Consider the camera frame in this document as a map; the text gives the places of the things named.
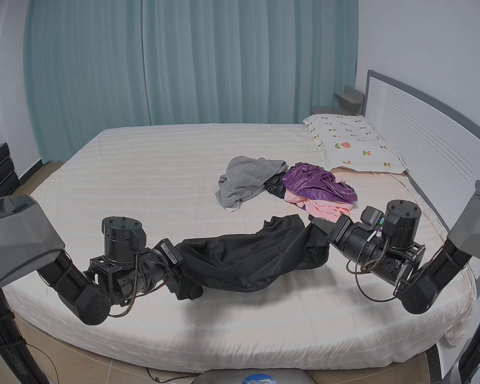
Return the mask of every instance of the wall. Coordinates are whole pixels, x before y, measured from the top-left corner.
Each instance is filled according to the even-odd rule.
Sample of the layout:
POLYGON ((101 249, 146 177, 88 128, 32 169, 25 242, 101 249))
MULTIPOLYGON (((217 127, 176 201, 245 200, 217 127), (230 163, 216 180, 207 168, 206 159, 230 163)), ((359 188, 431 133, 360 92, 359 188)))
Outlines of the wall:
POLYGON ((407 83, 480 124, 480 1, 359 0, 355 88, 367 70, 407 83))
POLYGON ((18 177, 40 155, 24 83, 24 27, 28 0, 0 0, 0 142, 7 142, 18 177))

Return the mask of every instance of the teal curtain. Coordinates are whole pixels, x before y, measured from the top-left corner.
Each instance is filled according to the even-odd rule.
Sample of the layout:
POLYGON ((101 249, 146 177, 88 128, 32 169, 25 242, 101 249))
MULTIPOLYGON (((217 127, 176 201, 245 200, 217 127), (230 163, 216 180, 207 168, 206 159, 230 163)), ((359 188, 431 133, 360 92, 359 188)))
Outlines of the teal curtain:
POLYGON ((106 128, 297 123, 354 85, 357 0, 31 0, 25 83, 42 159, 106 128))

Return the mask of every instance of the blue sticker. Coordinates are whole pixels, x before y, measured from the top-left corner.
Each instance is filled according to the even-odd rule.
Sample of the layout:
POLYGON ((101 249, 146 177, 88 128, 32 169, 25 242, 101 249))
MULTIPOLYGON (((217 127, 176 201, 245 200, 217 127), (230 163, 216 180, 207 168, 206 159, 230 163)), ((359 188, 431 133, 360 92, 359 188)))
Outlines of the blue sticker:
POLYGON ((242 384, 276 384, 276 381, 273 377, 260 373, 247 377, 242 384))

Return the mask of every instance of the floral pillowcase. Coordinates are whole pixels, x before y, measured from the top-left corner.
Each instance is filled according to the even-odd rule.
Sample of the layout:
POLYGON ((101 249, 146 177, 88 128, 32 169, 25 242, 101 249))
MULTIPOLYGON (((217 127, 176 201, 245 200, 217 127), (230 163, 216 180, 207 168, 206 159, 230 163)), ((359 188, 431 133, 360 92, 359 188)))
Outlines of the floral pillowcase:
POLYGON ((324 168, 402 173, 400 154, 363 116, 312 115, 303 121, 324 160, 324 168))

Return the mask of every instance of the white bed sheet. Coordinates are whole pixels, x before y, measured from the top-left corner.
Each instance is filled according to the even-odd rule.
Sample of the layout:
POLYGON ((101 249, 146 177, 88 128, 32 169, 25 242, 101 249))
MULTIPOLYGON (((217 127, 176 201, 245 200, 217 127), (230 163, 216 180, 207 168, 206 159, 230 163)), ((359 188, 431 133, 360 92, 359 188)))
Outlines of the white bed sheet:
MULTIPOLYGON (((32 196, 81 270, 103 252, 100 223, 106 216, 141 220, 150 247, 165 237, 176 244, 184 238, 253 233, 271 216, 299 214, 308 223, 307 213, 266 192, 233 213, 221 208, 214 196, 217 180, 237 155, 321 165, 304 125, 118 128, 99 134, 32 196)), ((335 173, 357 191, 355 220, 367 205, 384 209, 391 199, 415 199, 426 214, 417 234, 426 244, 426 259, 442 244, 445 232, 438 219, 404 176, 335 173)), ((445 333, 452 342, 463 334, 476 297, 469 269, 429 311, 412 315, 398 300, 380 304, 364 298, 345 264, 331 248, 321 268, 291 272, 255 293, 205 289, 199 299, 178 301, 164 288, 137 300, 126 317, 98 326, 81 323, 36 274, 8 285, 5 293, 15 312, 61 340, 173 371, 385 366, 426 350, 445 333)), ((374 276, 361 276, 360 283, 375 298, 393 291, 374 276)))

